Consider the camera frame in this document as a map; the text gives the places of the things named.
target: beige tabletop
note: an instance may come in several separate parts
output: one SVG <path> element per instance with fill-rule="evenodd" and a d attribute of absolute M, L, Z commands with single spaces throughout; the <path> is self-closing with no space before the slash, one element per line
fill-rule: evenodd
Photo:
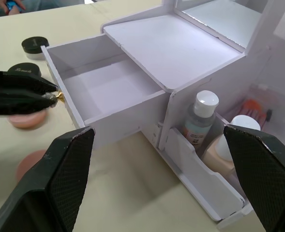
<path fill-rule="evenodd" d="M 100 26 L 123 15 L 160 4 L 160 0 L 111 0 L 0 18 L 0 70 L 21 62 L 39 65 L 52 81 L 44 61 L 27 59 L 21 42 L 44 36 L 51 45 L 99 34 Z M 49 110 L 38 128 L 19 130 L 0 117 L 0 207 L 16 185 L 15 170 L 29 153 L 47 149 L 54 138 L 74 130 L 62 104 Z M 215 223 L 137 133 L 93 152 L 90 175 L 75 225 L 76 232 L 216 232 Z M 263 231 L 255 214 L 229 231 Z"/>

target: white bottle cap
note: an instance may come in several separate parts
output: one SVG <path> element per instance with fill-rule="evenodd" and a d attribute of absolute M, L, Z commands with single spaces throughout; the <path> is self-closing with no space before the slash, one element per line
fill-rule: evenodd
<path fill-rule="evenodd" d="M 238 115 L 231 121 L 232 125 L 246 127 L 260 131 L 260 125 L 253 118 L 246 115 Z M 225 136 L 222 134 L 219 142 L 215 145 L 216 153 L 227 161 L 233 161 Z"/>
<path fill-rule="evenodd" d="M 197 93 L 196 102 L 194 105 L 194 113 L 203 118 L 211 117 L 218 104 L 219 98 L 215 93 L 208 90 L 203 90 Z"/>

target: black jar lid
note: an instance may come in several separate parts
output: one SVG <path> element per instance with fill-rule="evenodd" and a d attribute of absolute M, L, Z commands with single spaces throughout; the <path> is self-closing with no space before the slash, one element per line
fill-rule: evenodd
<path fill-rule="evenodd" d="M 21 72 L 21 73 L 31 73 L 36 76 L 41 77 L 41 72 L 38 67 L 38 65 L 33 63 L 20 63 L 12 66 L 9 68 L 8 73 L 15 73 L 15 72 Z"/>
<path fill-rule="evenodd" d="M 45 37 L 30 37 L 22 42 L 24 51 L 29 54 L 42 53 L 41 46 L 49 46 L 49 42 Z"/>

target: foam board organizer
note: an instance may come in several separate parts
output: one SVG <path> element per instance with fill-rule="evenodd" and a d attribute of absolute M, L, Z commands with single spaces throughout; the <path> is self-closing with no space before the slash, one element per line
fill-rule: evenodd
<path fill-rule="evenodd" d="M 269 0 L 241 46 L 189 17 L 174 0 L 163 0 L 102 25 L 98 36 L 43 52 L 75 126 L 95 129 L 94 149 L 142 131 L 221 229 L 253 208 L 204 165 L 178 128 L 201 90 L 220 99 L 205 144 L 223 133 L 228 122 L 221 115 L 252 84 L 285 92 L 285 39 L 274 35 L 284 13 L 285 0 Z"/>

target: beige bottle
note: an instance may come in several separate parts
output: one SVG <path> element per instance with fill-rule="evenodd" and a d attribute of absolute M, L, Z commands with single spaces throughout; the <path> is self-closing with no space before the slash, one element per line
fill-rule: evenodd
<path fill-rule="evenodd" d="M 234 117 L 230 124 L 260 131 L 258 122 L 246 115 Z M 209 145 L 201 159 L 208 168 L 221 174 L 224 178 L 233 174 L 235 170 L 234 162 L 223 134 Z"/>

